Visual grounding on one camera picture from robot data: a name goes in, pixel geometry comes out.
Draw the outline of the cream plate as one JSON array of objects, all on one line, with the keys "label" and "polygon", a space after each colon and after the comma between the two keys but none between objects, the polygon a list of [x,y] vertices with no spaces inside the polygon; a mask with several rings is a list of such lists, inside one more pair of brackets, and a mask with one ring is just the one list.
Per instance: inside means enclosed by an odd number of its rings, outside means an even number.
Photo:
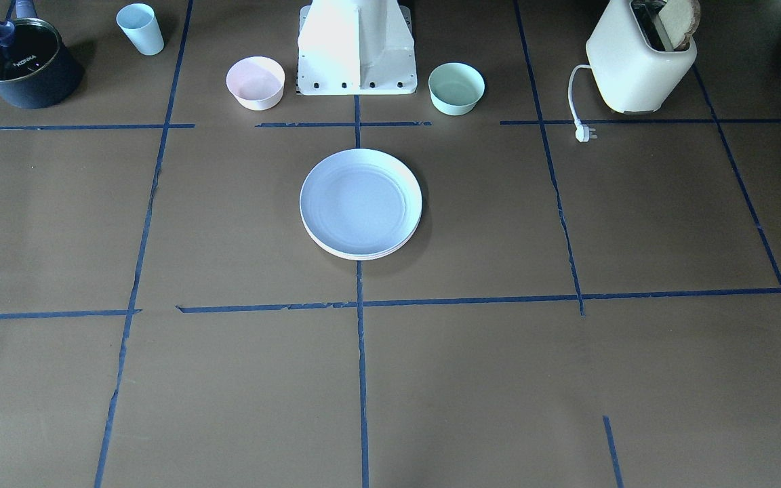
[{"label": "cream plate", "polygon": [[345,220],[303,220],[307,235],[325,252],[354,262],[377,260],[400,250],[415,235],[421,219],[399,224],[345,222]]}]

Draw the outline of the bread slice in toaster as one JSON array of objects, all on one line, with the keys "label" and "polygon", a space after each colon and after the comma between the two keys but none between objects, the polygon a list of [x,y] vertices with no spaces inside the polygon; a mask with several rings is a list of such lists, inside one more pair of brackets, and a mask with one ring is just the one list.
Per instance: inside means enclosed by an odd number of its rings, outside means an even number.
[{"label": "bread slice in toaster", "polygon": [[673,52],[684,52],[700,24],[700,1],[664,1],[657,18]]}]

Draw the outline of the cream toaster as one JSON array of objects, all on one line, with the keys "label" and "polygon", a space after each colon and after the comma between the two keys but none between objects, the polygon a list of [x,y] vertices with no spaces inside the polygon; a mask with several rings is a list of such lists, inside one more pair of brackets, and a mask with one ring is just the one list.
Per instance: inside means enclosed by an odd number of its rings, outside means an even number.
[{"label": "cream toaster", "polygon": [[661,9],[645,1],[611,1],[586,42],[599,93],[617,113],[657,111],[696,60],[694,38],[673,44]]}]

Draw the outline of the light blue cup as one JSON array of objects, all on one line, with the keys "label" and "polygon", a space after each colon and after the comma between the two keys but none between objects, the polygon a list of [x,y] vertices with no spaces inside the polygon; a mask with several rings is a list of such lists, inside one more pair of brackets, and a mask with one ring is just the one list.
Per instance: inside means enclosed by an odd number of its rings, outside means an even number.
[{"label": "light blue cup", "polygon": [[145,3],[131,3],[117,12],[117,26],[143,56],[154,56],[164,48],[155,10]]}]

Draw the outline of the pink bowl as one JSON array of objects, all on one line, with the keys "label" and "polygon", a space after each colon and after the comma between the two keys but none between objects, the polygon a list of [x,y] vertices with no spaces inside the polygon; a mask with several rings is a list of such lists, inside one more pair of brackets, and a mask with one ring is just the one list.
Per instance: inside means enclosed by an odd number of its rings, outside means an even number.
[{"label": "pink bowl", "polygon": [[284,96],[285,69],[272,58],[244,58],[227,71],[226,87],[242,107],[264,111]]}]

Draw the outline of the green bowl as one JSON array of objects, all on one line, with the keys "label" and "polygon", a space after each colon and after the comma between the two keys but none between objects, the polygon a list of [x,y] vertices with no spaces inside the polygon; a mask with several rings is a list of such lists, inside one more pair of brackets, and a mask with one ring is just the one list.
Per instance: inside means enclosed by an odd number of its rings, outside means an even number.
[{"label": "green bowl", "polygon": [[468,114],[483,97],[485,89],[483,75],[461,62],[439,65],[428,77],[432,105],[444,115]]}]

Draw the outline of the blue plate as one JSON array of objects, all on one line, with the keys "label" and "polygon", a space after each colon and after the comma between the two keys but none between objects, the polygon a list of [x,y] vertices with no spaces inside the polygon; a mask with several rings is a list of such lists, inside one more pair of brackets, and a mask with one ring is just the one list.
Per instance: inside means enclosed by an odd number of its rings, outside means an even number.
[{"label": "blue plate", "polygon": [[422,217],[424,195],[412,170],[387,152],[335,152],[308,173],[300,191],[303,220],[399,224]]}]

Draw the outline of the dark blue pot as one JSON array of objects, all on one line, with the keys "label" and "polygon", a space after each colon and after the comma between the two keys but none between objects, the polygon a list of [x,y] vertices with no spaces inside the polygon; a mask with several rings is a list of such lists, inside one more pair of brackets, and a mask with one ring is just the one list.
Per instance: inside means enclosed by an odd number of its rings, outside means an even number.
[{"label": "dark blue pot", "polygon": [[78,88],[84,68],[33,1],[16,1],[14,13],[0,20],[0,97],[18,108],[52,107]]}]

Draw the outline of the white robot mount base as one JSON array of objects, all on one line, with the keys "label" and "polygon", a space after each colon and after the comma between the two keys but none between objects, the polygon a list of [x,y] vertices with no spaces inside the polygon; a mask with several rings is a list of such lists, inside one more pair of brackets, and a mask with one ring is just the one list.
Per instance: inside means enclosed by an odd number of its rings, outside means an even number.
[{"label": "white robot mount base", "polygon": [[397,1],[300,9],[296,87],[305,96],[398,96],[418,87],[412,13]]}]

